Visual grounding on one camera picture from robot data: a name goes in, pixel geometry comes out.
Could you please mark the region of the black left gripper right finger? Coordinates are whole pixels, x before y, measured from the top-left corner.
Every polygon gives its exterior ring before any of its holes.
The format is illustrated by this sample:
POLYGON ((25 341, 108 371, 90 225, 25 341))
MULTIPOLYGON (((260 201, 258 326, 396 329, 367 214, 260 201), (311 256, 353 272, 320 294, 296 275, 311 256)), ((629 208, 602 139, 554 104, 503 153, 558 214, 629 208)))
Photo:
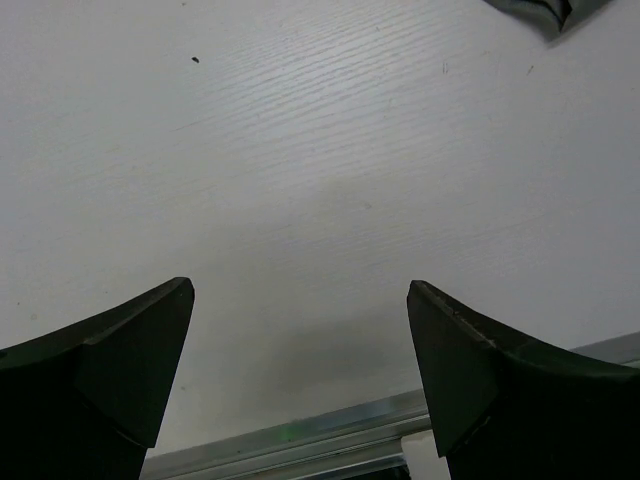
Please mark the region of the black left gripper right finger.
POLYGON ((639 372, 553 346, 415 280, 408 319, 454 479, 635 479, 639 372))

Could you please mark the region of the grey pleated skirt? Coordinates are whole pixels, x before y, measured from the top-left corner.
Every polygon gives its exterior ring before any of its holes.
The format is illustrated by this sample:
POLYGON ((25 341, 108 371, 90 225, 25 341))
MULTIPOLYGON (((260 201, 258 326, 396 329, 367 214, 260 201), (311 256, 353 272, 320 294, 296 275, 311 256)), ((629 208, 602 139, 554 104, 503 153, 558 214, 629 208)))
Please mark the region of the grey pleated skirt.
POLYGON ((605 0, 486 0, 496 10, 524 20, 543 33, 563 33, 604 8, 605 0))

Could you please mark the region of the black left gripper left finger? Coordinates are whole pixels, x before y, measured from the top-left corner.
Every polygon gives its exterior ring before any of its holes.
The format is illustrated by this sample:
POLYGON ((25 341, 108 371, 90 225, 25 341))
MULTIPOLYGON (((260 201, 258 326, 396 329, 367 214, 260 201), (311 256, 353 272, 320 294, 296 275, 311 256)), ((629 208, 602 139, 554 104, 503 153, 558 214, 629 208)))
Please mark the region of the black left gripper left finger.
POLYGON ((191 280, 176 277, 2 350, 2 478, 139 478, 194 303, 191 280))

